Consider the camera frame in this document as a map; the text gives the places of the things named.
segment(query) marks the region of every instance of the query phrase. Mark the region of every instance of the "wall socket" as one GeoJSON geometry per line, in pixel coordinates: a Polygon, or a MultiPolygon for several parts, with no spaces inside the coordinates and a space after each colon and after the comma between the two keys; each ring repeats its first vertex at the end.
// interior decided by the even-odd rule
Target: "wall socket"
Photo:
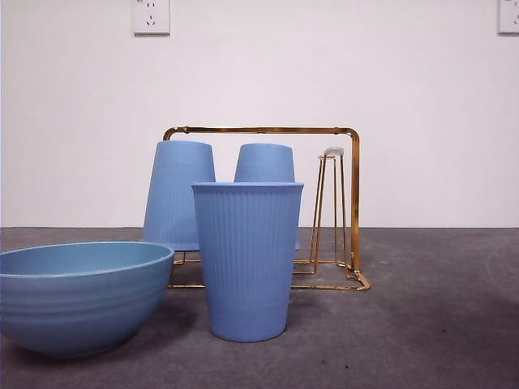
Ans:
{"type": "Polygon", "coordinates": [[[519,35],[519,0],[500,0],[500,35],[519,35]]]}
{"type": "Polygon", "coordinates": [[[169,35],[169,0],[133,0],[135,36],[169,35]]]}

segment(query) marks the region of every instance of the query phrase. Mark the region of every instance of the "gray floor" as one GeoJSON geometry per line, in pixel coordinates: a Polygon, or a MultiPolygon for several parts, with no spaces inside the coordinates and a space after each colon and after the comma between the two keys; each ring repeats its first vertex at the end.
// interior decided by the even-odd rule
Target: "gray floor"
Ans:
{"type": "MultiPolygon", "coordinates": [[[[3,229],[1,238],[11,250],[139,234],[3,229]]],[[[149,322],[109,353],[54,361],[3,338],[1,387],[519,387],[519,229],[363,229],[361,248],[372,289],[294,290],[276,339],[218,339],[203,291],[168,290],[149,322]]],[[[179,277],[199,276],[189,266],[179,277]]],[[[317,278],[339,282],[340,274],[327,266],[317,278]]]]}

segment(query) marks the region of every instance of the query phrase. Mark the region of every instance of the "wire frame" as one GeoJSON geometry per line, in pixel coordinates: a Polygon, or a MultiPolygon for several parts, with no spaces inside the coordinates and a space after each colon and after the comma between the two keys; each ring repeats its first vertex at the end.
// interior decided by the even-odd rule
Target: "wire frame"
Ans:
{"type": "MultiPolygon", "coordinates": [[[[296,264],[313,265],[312,271],[296,271],[294,274],[315,274],[319,263],[335,263],[344,268],[344,277],[347,280],[357,281],[358,285],[292,285],[292,289],[314,289],[314,290],[367,290],[371,287],[369,281],[362,275],[360,268],[360,252],[358,247],[358,189],[359,189],[359,148],[360,139],[357,131],[351,128],[311,128],[311,127],[236,127],[236,128],[212,128],[212,127],[172,127],[163,136],[163,140],[171,140],[176,133],[206,133],[206,134],[330,134],[348,135],[351,138],[351,203],[350,203],[350,260],[347,260],[346,231],[345,231],[345,183],[344,183],[344,161],[341,156],[341,205],[342,205],[342,232],[343,232],[343,259],[338,259],[337,244],[337,158],[335,156],[320,156],[320,170],[318,176],[317,194],[315,197],[314,224],[312,227],[311,250],[308,260],[296,261],[296,264]],[[334,260],[319,259],[320,245],[320,221],[323,209],[324,175],[326,173],[326,160],[333,160],[334,169],[334,237],[335,255],[334,260]]],[[[174,266],[191,262],[199,262],[199,259],[186,259],[186,253],[182,254],[182,260],[174,262],[174,266]]],[[[171,284],[168,288],[203,288],[202,284],[171,284]]]]}

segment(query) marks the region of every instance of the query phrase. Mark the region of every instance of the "upside-down cup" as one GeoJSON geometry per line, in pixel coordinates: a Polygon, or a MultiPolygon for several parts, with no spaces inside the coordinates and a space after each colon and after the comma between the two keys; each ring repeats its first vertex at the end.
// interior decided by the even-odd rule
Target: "upside-down cup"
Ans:
{"type": "Polygon", "coordinates": [[[211,332],[256,342],[285,330],[302,183],[194,183],[211,332]]]}
{"type": "Polygon", "coordinates": [[[176,251],[198,250],[192,182],[214,182],[211,145],[167,140],[157,144],[143,240],[176,251]]]}
{"type": "MultiPolygon", "coordinates": [[[[243,144],[234,182],[295,182],[292,148],[276,143],[243,144]]],[[[300,248],[297,235],[294,247],[300,248]]]]}

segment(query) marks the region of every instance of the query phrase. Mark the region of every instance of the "ribbed blue cup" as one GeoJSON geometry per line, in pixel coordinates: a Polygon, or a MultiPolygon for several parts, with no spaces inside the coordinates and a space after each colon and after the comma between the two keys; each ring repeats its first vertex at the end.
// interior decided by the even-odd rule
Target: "ribbed blue cup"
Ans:
{"type": "Polygon", "coordinates": [[[214,182],[212,148],[201,142],[157,144],[143,240],[176,251],[198,250],[192,182],[214,182]]]}
{"type": "Polygon", "coordinates": [[[195,183],[211,332],[238,342],[285,330],[301,183],[195,183]]]}
{"type": "MultiPolygon", "coordinates": [[[[292,149],[276,143],[243,144],[234,182],[295,182],[292,149]]],[[[296,236],[295,249],[299,248],[296,236]]]]}
{"type": "Polygon", "coordinates": [[[143,242],[40,246],[0,254],[0,328],[17,345],[85,357],[134,334],[161,301],[174,252],[143,242]]]}

